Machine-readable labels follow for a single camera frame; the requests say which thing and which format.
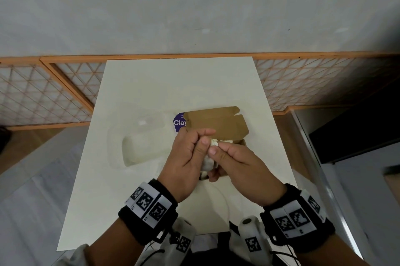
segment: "table top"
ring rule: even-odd
[[[126,157],[118,147],[124,135],[137,132],[130,119],[143,113],[172,117],[173,130],[178,113],[226,106],[240,108],[249,129],[247,146],[282,182],[296,185],[251,57],[108,61],[57,250],[92,244],[117,219],[140,183],[160,172],[166,159],[162,154],[124,165]],[[154,140],[170,147],[173,136]],[[200,181],[177,208],[197,234],[228,231],[228,220],[237,225],[243,217],[259,217],[262,211],[233,187],[229,177],[216,183]]]

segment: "fingernail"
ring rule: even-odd
[[[210,139],[208,137],[203,137],[200,141],[204,145],[209,145],[210,144]]]
[[[211,155],[214,155],[217,152],[217,147],[212,146],[210,149],[208,149],[208,153]]]

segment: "gray sleeve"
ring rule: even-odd
[[[68,259],[63,257],[58,260],[54,266],[88,266],[83,250],[87,247],[87,244],[81,245],[75,249],[72,257]]]

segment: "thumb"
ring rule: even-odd
[[[192,159],[190,160],[190,163],[196,167],[201,168],[201,165],[203,163],[204,157],[207,154],[208,147],[210,146],[211,140],[207,136],[203,136],[200,138],[200,140],[197,142],[196,146],[194,147],[193,150],[193,155]]]
[[[235,169],[240,166],[240,163],[235,161],[233,158],[229,156],[225,151],[223,151],[218,146],[212,146],[208,150],[208,155],[214,161],[216,161],[230,176],[231,173],[235,171]]]

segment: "wrist strap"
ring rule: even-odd
[[[178,217],[176,200],[156,179],[141,183],[125,204],[118,216],[143,246],[151,240],[162,243]]]
[[[313,251],[335,233],[335,227],[306,190],[285,185],[287,192],[282,198],[260,214],[265,232],[275,245],[288,244],[297,252]]]

